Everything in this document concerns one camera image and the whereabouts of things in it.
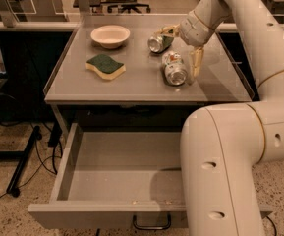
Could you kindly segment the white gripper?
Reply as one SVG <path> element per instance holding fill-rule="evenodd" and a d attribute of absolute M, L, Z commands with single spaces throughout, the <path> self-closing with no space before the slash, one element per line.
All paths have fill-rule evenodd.
<path fill-rule="evenodd" d="M 167 37 L 180 37 L 182 40 L 193 46 L 190 52 L 190 82 L 192 83 L 199 75 L 204 48 L 208 43 L 214 30 L 207 27 L 200 20 L 194 11 L 191 11 L 179 25 L 163 27 L 154 33 L 155 35 L 164 35 Z"/>

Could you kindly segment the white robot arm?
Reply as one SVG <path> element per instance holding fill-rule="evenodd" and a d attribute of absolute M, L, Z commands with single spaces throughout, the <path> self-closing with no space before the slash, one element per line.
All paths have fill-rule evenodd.
<path fill-rule="evenodd" d="M 261 0 L 200 0 L 178 25 L 201 66 L 216 28 L 233 18 L 259 95 L 257 102 L 210 105 L 182 129 L 180 155 L 190 236 L 265 236 L 252 167 L 284 159 L 284 29 Z"/>

